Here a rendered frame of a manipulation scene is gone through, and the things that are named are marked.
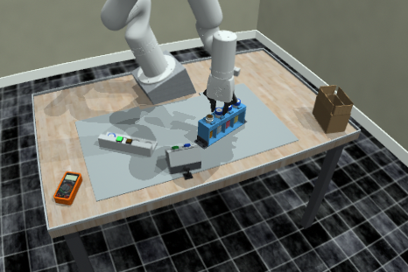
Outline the small open brown cardboard box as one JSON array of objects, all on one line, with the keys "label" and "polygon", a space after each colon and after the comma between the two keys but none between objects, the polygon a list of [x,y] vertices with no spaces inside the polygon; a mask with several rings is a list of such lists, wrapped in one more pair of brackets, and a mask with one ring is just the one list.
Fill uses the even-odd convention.
[{"label": "small open brown cardboard box", "polygon": [[312,114],[326,134],[346,130],[354,104],[340,87],[337,94],[335,89],[336,85],[320,86],[313,107]]}]

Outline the orange digital multimeter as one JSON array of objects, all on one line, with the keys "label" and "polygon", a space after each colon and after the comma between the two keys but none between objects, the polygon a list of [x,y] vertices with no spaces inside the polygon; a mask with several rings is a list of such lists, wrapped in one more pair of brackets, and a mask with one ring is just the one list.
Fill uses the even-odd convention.
[{"label": "orange digital multimeter", "polygon": [[81,182],[82,176],[80,173],[67,171],[53,195],[55,202],[63,205],[72,205]]}]

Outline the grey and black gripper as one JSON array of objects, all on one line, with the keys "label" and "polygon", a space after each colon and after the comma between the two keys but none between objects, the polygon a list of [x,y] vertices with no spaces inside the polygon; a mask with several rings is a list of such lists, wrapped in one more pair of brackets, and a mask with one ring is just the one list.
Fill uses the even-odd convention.
[{"label": "grey and black gripper", "polygon": [[[203,94],[211,103],[211,112],[215,111],[216,101],[223,101],[224,107],[222,115],[228,113],[229,106],[238,102],[235,96],[234,75],[227,79],[215,78],[211,73],[208,77],[207,89]],[[232,101],[233,100],[233,101]]]}]

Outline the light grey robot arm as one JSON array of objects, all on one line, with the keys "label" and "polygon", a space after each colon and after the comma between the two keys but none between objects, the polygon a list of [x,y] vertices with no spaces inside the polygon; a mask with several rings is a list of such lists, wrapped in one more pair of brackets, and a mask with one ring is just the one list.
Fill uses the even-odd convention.
[{"label": "light grey robot arm", "polygon": [[[187,1],[197,20],[200,39],[211,54],[211,74],[219,79],[238,77],[241,68],[235,67],[237,36],[219,30],[222,10],[218,0]],[[107,0],[101,12],[102,23],[112,31],[128,24],[125,39],[141,66],[137,77],[146,85],[167,79],[176,67],[174,58],[162,53],[150,27],[150,15],[151,0]]]}]

